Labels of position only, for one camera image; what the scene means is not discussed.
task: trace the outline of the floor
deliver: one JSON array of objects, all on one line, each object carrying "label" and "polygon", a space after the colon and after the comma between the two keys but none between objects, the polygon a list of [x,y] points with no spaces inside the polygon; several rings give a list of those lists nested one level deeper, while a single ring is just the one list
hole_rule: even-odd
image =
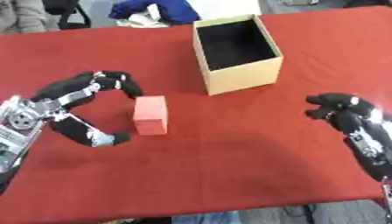
[{"label": "floor", "polygon": [[[92,18],[93,27],[116,25],[107,17],[110,6],[117,0],[81,0],[82,7]],[[313,6],[287,6],[284,0],[259,0],[263,14],[317,11],[341,8],[347,0],[320,0]],[[80,21],[78,16],[73,21]],[[305,224],[300,206],[270,207],[241,211],[243,224]],[[314,211],[317,224],[384,224],[385,212],[371,200],[318,204]]]}]

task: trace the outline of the robot finger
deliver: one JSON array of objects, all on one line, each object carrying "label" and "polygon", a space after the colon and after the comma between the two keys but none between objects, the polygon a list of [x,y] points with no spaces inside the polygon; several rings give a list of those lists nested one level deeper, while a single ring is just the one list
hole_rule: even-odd
[{"label": "robot finger", "polygon": [[351,94],[320,94],[319,98],[324,105],[330,105],[337,110],[349,109],[363,117],[370,116],[370,113],[375,108],[375,105],[372,103]]},{"label": "robot finger", "polygon": [[100,90],[121,89],[132,99],[143,95],[143,90],[132,79],[118,80],[108,77],[98,77],[94,79],[94,82],[101,85]]},{"label": "robot finger", "polygon": [[52,121],[49,123],[52,130],[68,137],[78,144],[87,146],[117,145],[130,140],[128,131],[116,131],[106,134],[97,129],[91,122],[72,115],[67,114],[67,118],[61,121]]},{"label": "robot finger", "polygon": [[318,120],[318,119],[327,119],[328,115],[330,115],[333,112],[332,108],[328,107],[319,107],[316,109],[307,109],[305,111],[306,115],[312,119]]},{"label": "robot finger", "polygon": [[129,73],[125,73],[123,71],[108,71],[108,70],[103,70],[100,71],[98,73],[96,73],[95,75],[100,75],[103,77],[107,77],[110,79],[115,79],[118,81],[128,81],[130,80],[130,74]]},{"label": "robot finger", "polygon": [[[90,85],[90,81],[93,79],[93,75],[94,75],[93,72],[84,72],[65,80],[56,81],[52,84],[49,84],[41,88],[30,99],[33,102],[42,101],[44,99],[54,100],[63,95],[67,95],[72,92],[81,90],[83,88],[86,88],[88,85]],[[68,107],[71,108],[71,107],[79,106],[84,103],[85,101],[76,101],[73,102],[73,105],[70,105]]]},{"label": "robot finger", "polygon": [[321,101],[320,97],[318,95],[307,95],[306,96],[306,101],[311,103],[311,104],[316,104],[316,105],[322,105],[323,102]]}]

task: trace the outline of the person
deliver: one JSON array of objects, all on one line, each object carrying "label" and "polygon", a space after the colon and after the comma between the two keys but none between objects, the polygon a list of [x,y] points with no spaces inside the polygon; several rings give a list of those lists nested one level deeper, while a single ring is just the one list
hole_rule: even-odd
[{"label": "person", "polygon": [[41,0],[0,0],[0,34],[46,31]]},{"label": "person", "polygon": [[171,224],[241,224],[238,211],[188,214],[171,217]]}]

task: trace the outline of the red cube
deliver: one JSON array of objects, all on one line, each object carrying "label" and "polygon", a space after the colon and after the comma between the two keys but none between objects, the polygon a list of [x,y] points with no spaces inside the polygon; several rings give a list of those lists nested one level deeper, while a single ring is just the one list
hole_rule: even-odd
[{"label": "red cube", "polygon": [[164,96],[141,96],[136,98],[133,120],[141,136],[167,133],[167,107]]}]

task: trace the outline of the table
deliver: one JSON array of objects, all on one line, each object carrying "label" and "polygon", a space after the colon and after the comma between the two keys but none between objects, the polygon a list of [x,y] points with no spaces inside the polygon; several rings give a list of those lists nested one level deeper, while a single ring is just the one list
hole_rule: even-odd
[{"label": "table", "polygon": [[[80,71],[133,73],[165,95],[167,136],[88,148],[45,129],[7,193],[1,223],[101,221],[337,200],[376,199],[379,184],[342,135],[305,117],[305,96],[348,92],[392,112],[392,10],[264,15],[285,58],[276,84],[209,97],[191,26],[2,36],[0,98],[31,95]],[[133,101],[101,93],[74,112],[131,129]]]}]

